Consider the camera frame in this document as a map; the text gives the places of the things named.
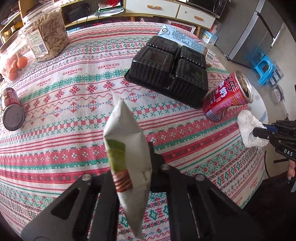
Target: tablecloth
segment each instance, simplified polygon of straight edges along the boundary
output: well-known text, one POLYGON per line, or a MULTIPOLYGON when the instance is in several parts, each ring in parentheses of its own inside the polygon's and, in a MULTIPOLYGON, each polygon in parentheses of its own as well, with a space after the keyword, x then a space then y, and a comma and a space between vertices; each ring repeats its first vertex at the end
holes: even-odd
MULTIPOLYGON (((121 22, 75 31, 55 59, 34 63, 13 87, 25 111, 17 131, 0 125, 0 211, 22 228, 84 173, 109 170, 103 129, 113 108, 111 90, 129 106, 155 152, 182 173, 205 174, 240 207, 264 175, 263 151, 246 149, 231 108, 219 122, 202 110, 124 79, 132 58, 163 24, 121 22)), ((228 73, 215 59, 209 89, 228 73)), ((143 220, 147 240, 169 240, 165 193, 150 193, 143 220)), ((134 236, 120 208, 118 240, 134 236)))

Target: plastic stool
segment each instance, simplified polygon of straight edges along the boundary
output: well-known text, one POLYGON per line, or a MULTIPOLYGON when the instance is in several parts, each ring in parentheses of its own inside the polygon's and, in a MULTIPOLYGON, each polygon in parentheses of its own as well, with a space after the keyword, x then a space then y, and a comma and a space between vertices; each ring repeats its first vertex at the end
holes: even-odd
POLYGON ((269 59, 269 57, 267 55, 264 55, 253 70, 256 70, 260 75, 260 79, 258 80, 258 82, 262 85, 265 85, 267 81, 272 77, 275 71, 275 66, 269 59))

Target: drawer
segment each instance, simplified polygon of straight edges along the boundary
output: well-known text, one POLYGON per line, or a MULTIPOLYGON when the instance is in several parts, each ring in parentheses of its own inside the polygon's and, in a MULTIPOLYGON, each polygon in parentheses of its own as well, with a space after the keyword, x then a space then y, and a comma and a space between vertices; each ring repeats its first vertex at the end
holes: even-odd
POLYGON ((163 0, 126 0, 126 13, 144 13, 175 18, 179 4, 163 0))
POLYGON ((211 28, 215 21, 215 17, 203 11, 193 9, 184 5, 181 5, 177 19, 198 24, 205 28, 211 28))

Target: microwave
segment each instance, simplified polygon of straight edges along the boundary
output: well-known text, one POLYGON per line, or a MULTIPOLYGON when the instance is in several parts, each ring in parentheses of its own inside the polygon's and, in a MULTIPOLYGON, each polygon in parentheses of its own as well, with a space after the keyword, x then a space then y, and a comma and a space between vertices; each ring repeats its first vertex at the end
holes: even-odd
POLYGON ((199 7, 212 15, 215 15, 217 18, 220 18, 227 0, 188 0, 188 4, 194 7, 199 7))

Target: stainless steel refrigerator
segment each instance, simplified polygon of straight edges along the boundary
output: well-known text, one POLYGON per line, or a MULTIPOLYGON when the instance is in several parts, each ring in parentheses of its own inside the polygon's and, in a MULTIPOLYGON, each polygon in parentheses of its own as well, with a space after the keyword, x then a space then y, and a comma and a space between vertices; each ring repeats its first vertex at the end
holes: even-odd
POLYGON ((268 54, 283 24, 268 0, 231 0, 219 21, 217 47, 227 58, 250 68, 268 54))

